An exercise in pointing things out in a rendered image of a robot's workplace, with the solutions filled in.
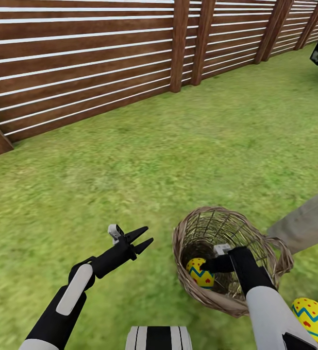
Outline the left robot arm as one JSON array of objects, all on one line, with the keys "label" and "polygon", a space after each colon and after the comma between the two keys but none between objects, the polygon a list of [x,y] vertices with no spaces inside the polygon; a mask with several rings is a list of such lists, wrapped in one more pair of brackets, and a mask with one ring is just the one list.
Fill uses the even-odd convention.
[{"label": "left robot arm", "polygon": [[108,234],[115,246],[72,267],[69,284],[61,286],[18,350],[64,350],[87,299],[84,291],[93,286],[95,276],[101,279],[129,259],[136,260],[136,254],[153,242],[151,238],[136,246],[132,244],[146,230],[148,227],[144,226],[124,233],[117,224],[111,224]]}]

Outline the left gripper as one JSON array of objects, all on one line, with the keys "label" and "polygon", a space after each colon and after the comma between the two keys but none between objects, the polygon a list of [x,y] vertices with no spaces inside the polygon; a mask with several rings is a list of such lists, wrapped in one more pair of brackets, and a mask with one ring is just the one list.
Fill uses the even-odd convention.
[{"label": "left gripper", "polygon": [[123,263],[136,260],[136,254],[141,254],[152,242],[153,238],[134,246],[132,244],[141,234],[148,230],[147,226],[141,227],[118,237],[119,243],[104,253],[104,260],[110,270],[115,270]]}]

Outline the wicker basket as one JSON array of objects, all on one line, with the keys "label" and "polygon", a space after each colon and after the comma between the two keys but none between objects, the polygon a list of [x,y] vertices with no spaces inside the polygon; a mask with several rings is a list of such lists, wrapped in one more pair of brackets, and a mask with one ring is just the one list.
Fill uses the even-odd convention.
[{"label": "wicker basket", "polygon": [[[263,235],[245,216],[243,216],[239,212],[228,210],[224,207],[219,207],[219,206],[212,206],[212,207],[205,206],[205,207],[194,209],[190,211],[188,215],[178,224],[177,228],[174,228],[174,232],[172,233],[172,242],[171,242],[171,244],[173,245],[172,253],[174,254],[174,257],[175,257],[179,280],[183,288],[186,290],[186,293],[188,293],[192,298],[200,301],[204,307],[218,310],[220,312],[231,315],[235,318],[239,318],[242,315],[250,316],[249,308],[246,303],[246,298],[244,296],[243,291],[240,289],[235,291],[235,289],[231,287],[231,285],[232,286],[239,285],[238,279],[235,279],[234,281],[232,281],[232,275],[233,275],[232,272],[225,274],[225,277],[226,277],[225,287],[223,291],[218,292],[215,290],[218,288],[218,285],[222,278],[221,272],[215,273],[216,280],[215,280],[214,287],[212,288],[212,290],[208,290],[205,288],[201,288],[199,285],[197,285],[197,283],[193,280],[193,278],[190,276],[190,274],[186,271],[184,267],[184,262],[183,262],[184,252],[187,251],[187,248],[192,244],[193,244],[192,246],[195,247],[196,243],[202,243],[205,246],[214,248],[214,244],[210,244],[206,242],[205,239],[196,240],[195,234],[196,233],[198,234],[197,228],[199,228],[198,224],[201,222],[201,220],[199,222],[201,212],[212,212],[213,214],[215,212],[229,213],[230,215],[229,216],[227,215],[228,218],[224,216],[224,219],[226,219],[226,221],[230,219],[230,216],[233,216],[234,218],[236,218],[236,220],[240,219],[242,222],[244,222],[244,224],[241,224],[241,227],[239,227],[237,231],[242,229],[244,225],[252,233],[254,231],[253,233],[254,237],[253,236],[250,237],[247,233],[245,233],[251,239],[253,239],[253,241],[250,239],[251,243],[248,242],[246,246],[248,245],[251,246],[255,242],[257,243],[256,240],[259,241],[259,244],[263,242],[262,244],[264,244],[264,246],[262,246],[262,248],[265,249],[264,252],[267,253],[267,255],[264,258],[263,256],[261,258],[259,257],[259,259],[255,259],[255,261],[260,262],[267,259],[268,263],[264,262],[263,265],[267,270],[267,272],[269,273],[269,276],[272,278],[273,285],[276,287],[277,290],[279,290],[279,287],[281,284],[280,278],[284,274],[289,273],[291,269],[293,269],[294,259],[289,250],[288,244],[281,238],[273,237],[267,234]],[[191,235],[194,235],[192,237],[194,241],[190,242],[192,238],[188,240],[190,236],[189,235],[190,231],[189,232],[187,231],[187,229],[190,227],[188,226],[189,220],[191,217],[194,216],[194,218],[190,220],[192,222],[197,217],[197,215],[199,215],[199,218],[196,219],[197,222],[196,223],[193,222],[191,224],[191,226],[196,225],[191,230],[191,231],[195,230],[195,233],[191,233]],[[225,225],[226,221],[224,221],[222,225]],[[222,227],[220,227],[220,229],[222,229]],[[220,229],[218,230],[218,233],[221,233]],[[228,244],[230,240],[233,241],[233,237],[235,236],[237,231],[235,233],[233,232],[232,233],[233,235],[231,237],[228,236],[229,239],[227,239],[226,243],[224,244]],[[270,244],[281,247],[280,251],[282,253],[280,255],[279,261],[277,261],[274,249],[272,249]],[[200,254],[196,254],[196,256],[199,257]],[[241,299],[244,298],[244,300],[243,301],[238,300],[238,298],[241,298]]]}]

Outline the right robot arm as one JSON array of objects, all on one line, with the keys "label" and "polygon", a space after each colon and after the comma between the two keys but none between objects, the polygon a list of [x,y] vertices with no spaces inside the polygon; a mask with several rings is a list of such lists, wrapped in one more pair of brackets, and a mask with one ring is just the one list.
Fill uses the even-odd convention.
[{"label": "right robot arm", "polygon": [[257,350],[318,350],[318,343],[292,313],[264,265],[251,249],[230,244],[214,246],[215,258],[206,258],[200,270],[235,273],[249,308]]}]

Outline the easter egg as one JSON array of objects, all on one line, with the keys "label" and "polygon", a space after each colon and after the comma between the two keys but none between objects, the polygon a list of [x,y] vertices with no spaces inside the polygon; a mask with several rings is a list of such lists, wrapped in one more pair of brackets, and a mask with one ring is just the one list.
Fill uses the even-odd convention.
[{"label": "easter egg", "polygon": [[297,298],[292,313],[318,343],[318,302],[309,298]]},{"label": "easter egg", "polygon": [[202,258],[191,258],[186,263],[186,271],[190,274],[193,280],[201,288],[212,290],[215,284],[215,274],[211,274],[210,271],[200,270],[200,265],[205,263],[205,259]]}]

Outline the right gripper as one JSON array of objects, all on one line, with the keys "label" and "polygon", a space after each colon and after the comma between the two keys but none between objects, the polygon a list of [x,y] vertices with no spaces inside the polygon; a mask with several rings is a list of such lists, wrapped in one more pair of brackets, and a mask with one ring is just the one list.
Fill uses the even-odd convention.
[{"label": "right gripper", "polygon": [[214,259],[206,258],[205,263],[200,265],[200,270],[210,271],[211,274],[220,272],[222,274],[229,273],[230,271],[227,270],[223,264],[223,257],[224,255],[218,256]]}]

